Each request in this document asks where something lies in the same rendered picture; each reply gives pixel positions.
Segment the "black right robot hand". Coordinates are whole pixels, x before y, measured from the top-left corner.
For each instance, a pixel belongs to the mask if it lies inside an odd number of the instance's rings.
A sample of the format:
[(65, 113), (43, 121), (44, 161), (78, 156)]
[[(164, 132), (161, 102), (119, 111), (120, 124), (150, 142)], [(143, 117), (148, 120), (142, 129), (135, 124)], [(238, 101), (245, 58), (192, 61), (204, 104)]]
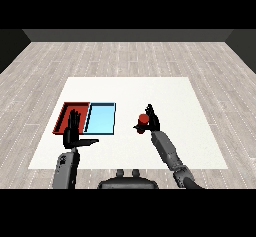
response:
[(149, 131), (159, 131), (160, 130), (160, 122), (159, 119), (157, 117), (157, 115), (154, 112), (153, 106), (151, 104), (148, 104), (146, 109), (145, 109), (145, 113), (149, 116), (149, 122), (147, 125), (139, 125), (138, 123), (134, 126), (134, 128), (136, 130), (141, 129), (144, 130), (144, 132), (146, 130)]

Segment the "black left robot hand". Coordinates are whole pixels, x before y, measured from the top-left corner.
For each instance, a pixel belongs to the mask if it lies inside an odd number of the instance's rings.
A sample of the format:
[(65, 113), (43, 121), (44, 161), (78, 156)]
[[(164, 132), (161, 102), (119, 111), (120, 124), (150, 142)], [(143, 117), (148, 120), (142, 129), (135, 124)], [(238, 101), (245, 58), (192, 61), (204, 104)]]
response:
[(70, 111), (70, 115), (68, 117), (68, 126), (65, 128), (63, 134), (63, 145), (66, 149), (90, 146), (98, 142), (98, 139), (79, 138), (80, 116), (81, 114), (75, 109)]

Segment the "small red can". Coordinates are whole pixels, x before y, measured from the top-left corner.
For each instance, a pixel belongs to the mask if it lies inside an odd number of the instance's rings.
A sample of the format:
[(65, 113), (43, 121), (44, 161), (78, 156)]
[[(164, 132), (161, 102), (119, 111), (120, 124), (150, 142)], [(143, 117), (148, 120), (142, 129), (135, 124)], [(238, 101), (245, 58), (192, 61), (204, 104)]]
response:
[[(149, 116), (147, 114), (140, 114), (138, 118), (138, 124), (139, 125), (147, 125), (149, 122)], [(139, 134), (143, 134), (144, 130), (138, 129), (137, 132)]]

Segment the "red shallow open box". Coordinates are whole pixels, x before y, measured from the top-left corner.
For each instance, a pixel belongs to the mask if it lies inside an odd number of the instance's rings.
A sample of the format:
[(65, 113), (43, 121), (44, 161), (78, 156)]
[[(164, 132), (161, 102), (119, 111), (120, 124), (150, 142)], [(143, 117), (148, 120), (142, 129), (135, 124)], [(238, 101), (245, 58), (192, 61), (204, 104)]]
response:
[(79, 134), (84, 134), (84, 125), (89, 111), (89, 102), (65, 102), (60, 111), (59, 117), (53, 129), (53, 134), (63, 135), (65, 128), (68, 126), (68, 119), (72, 110), (80, 114)]

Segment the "light blue shallow open box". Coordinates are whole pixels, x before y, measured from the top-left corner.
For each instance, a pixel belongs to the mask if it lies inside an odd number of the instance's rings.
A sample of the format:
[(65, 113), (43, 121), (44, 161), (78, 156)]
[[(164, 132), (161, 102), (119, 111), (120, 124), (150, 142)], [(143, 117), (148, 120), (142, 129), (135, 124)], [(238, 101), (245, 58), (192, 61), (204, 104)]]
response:
[(115, 112), (114, 102), (92, 102), (86, 116), (83, 133), (85, 135), (113, 135)]

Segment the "dark grey robot body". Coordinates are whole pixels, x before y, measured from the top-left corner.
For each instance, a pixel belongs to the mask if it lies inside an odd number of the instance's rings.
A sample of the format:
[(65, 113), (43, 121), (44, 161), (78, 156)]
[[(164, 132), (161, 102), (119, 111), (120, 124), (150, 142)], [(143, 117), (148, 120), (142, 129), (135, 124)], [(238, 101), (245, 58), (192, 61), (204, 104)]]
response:
[(118, 169), (116, 176), (98, 185), (98, 189), (158, 189), (155, 181), (142, 178), (138, 169), (132, 170), (131, 177), (124, 176), (124, 170)]

